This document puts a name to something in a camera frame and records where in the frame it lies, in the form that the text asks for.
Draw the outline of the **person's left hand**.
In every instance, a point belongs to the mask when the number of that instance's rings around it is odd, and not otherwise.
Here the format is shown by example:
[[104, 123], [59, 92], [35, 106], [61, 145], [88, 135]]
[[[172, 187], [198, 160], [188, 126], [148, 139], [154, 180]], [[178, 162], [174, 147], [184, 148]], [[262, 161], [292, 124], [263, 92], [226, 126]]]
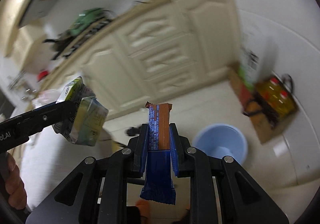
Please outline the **person's left hand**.
[[20, 177], [20, 169], [11, 154], [7, 155], [9, 176], [5, 182], [5, 189], [9, 194], [8, 203], [16, 210], [22, 210], [27, 205], [27, 193]]

